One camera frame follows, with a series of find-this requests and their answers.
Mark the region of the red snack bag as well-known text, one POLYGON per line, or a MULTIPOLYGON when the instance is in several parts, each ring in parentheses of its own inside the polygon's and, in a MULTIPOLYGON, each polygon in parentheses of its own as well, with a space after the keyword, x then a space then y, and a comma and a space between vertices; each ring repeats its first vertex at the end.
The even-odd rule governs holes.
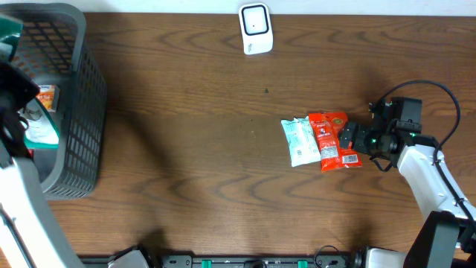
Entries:
POLYGON ((321 154, 322 172, 362 166, 361 158, 356 151, 350 147, 340 147, 338 134, 348 122, 345 112, 310 113, 309 122, 321 154))

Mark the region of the light green wipes pack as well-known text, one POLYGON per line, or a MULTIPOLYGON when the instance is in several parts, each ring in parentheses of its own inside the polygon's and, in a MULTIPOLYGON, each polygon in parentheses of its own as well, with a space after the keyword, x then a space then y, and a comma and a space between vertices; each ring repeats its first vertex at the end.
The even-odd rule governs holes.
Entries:
POLYGON ((282 120, 283 131, 289 147, 291 166, 307 165, 321 160, 315 134, 309 117, 282 120))

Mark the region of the orange tissue pack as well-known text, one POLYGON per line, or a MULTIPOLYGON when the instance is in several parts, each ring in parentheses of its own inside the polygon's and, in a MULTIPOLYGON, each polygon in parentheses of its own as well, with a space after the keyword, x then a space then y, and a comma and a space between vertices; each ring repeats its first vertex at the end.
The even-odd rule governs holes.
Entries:
POLYGON ((56 112, 60 99, 60 88, 57 85, 41 85, 36 98, 49 112, 56 112))

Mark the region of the dark green packet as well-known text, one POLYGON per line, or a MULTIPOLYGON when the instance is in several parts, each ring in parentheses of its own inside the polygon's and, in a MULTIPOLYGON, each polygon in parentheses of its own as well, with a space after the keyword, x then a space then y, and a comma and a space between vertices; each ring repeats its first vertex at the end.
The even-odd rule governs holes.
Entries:
MULTIPOLYGON (((10 16, 1 15, 1 59, 9 64, 15 61, 15 53, 22 35, 23 22, 10 16)), ((30 149, 57 148, 59 131, 49 111, 36 98, 32 99, 20 115, 26 119, 28 127, 25 143, 30 149)))

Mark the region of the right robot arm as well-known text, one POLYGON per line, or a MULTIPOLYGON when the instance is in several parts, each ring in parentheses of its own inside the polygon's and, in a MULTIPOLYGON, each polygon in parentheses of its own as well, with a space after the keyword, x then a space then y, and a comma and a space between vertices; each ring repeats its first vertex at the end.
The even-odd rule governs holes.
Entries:
POLYGON ((365 126, 348 122, 338 133, 342 148, 389 160, 411 187, 425 223, 408 252, 366 248, 351 267, 474 267, 475 207, 449 172, 436 140, 421 124, 392 119, 365 126))

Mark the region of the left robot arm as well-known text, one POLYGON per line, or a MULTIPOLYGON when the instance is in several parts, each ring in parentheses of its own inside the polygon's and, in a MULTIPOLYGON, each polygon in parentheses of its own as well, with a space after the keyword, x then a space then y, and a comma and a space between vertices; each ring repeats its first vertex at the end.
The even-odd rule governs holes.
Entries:
POLYGON ((40 88, 1 62, 1 250, 12 267, 84 267, 55 219, 30 153, 58 145, 40 88))

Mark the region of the white barcode scanner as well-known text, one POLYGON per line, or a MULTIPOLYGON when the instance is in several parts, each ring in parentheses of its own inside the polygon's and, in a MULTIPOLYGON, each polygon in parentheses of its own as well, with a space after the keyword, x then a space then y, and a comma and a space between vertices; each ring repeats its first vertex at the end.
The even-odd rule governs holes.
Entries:
POLYGON ((274 37, 268 6, 264 3, 244 4, 238 14, 244 53, 255 55, 270 52, 274 37))

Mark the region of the grey plastic mesh basket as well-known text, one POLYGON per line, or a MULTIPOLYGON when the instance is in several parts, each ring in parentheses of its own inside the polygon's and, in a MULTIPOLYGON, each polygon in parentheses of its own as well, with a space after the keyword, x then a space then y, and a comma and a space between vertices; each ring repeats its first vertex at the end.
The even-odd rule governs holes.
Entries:
POLYGON ((23 21, 13 64, 37 85, 59 88, 51 117, 57 147, 37 149, 34 162, 49 200, 92 193, 99 174, 106 120, 106 81, 86 42, 86 18, 70 4, 2 4, 1 14, 23 21))

